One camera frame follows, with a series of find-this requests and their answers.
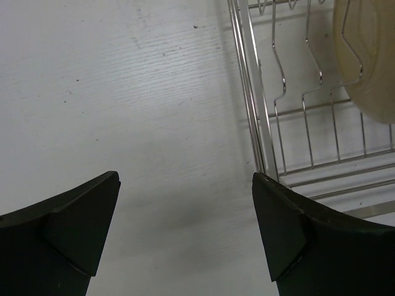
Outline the cream floral plate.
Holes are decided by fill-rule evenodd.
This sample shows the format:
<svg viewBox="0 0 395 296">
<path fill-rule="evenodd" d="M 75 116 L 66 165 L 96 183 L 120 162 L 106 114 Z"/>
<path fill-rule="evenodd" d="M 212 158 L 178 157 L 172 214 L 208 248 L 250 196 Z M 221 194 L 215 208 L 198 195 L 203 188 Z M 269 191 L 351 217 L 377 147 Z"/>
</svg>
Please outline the cream floral plate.
<svg viewBox="0 0 395 296">
<path fill-rule="evenodd" d="M 335 1 L 333 39 L 341 81 L 370 119 L 394 123 L 394 1 Z"/>
</svg>

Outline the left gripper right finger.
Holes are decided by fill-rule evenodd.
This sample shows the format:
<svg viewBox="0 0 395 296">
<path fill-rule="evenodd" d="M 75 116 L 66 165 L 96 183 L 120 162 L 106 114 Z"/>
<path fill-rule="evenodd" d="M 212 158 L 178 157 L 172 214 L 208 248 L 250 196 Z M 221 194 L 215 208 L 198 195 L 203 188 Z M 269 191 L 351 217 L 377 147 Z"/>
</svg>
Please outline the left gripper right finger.
<svg viewBox="0 0 395 296">
<path fill-rule="evenodd" d="M 393 295 L 394 228 L 337 212 L 263 173 L 252 198 L 280 295 Z"/>
</svg>

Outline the wire dish rack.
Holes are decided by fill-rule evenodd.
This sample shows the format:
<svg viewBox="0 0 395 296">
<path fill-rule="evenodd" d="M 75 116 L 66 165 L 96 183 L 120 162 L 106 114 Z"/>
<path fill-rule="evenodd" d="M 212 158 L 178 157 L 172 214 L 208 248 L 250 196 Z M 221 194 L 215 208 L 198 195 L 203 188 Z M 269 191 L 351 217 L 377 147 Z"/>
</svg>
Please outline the wire dish rack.
<svg viewBox="0 0 395 296">
<path fill-rule="evenodd" d="M 351 101 L 335 1 L 229 1 L 256 170 L 362 219 L 394 214 L 394 123 Z"/>
</svg>

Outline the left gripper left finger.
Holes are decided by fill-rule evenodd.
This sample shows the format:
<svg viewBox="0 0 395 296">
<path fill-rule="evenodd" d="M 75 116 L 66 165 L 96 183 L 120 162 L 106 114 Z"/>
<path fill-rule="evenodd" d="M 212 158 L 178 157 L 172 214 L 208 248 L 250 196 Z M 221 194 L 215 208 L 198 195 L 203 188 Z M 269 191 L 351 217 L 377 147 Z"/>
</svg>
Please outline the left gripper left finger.
<svg viewBox="0 0 395 296">
<path fill-rule="evenodd" d="M 119 196 L 116 171 L 1 216 L 1 295 L 86 295 Z"/>
</svg>

